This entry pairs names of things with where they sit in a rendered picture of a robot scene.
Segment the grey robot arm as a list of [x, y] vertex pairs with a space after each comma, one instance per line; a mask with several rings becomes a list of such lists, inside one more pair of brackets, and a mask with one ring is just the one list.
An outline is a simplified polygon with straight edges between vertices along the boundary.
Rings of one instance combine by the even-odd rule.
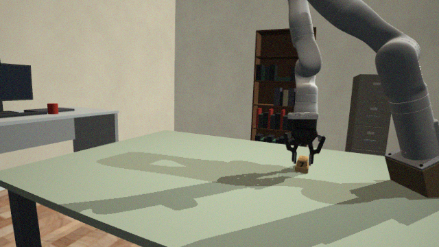
[[420, 70], [420, 47], [362, 0], [288, 0], [289, 30], [298, 60], [294, 112], [287, 118], [319, 119], [315, 74], [322, 68], [322, 57], [308, 2], [336, 28], [376, 52], [375, 65], [388, 98], [401, 155], [415, 161], [439, 155], [439, 123], [434, 119]]

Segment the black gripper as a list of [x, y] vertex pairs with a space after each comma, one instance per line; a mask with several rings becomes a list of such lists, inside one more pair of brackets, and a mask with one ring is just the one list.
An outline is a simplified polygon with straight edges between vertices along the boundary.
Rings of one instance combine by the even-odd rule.
[[[308, 130], [301, 129], [301, 128], [307, 128]], [[298, 148], [298, 144], [308, 145], [309, 151], [310, 151], [309, 166], [311, 166], [311, 164], [313, 164], [314, 154], [320, 153], [326, 137], [324, 135], [323, 136], [319, 135], [317, 133], [316, 128], [317, 128], [317, 119], [294, 119], [293, 130], [291, 132], [285, 133], [283, 135], [287, 150], [292, 152], [292, 162], [294, 162], [294, 164], [296, 164], [296, 157], [297, 157], [296, 150]], [[294, 147], [291, 147], [291, 144], [289, 141], [291, 135], [293, 136], [293, 138], [297, 142], [297, 144], [295, 142]], [[318, 144], [317, 149], [314, 150], [313, 144], [311, 144], [311, 143], [313, 142], [313, 140], [316, 137], [318, 138], [319, 144]]]

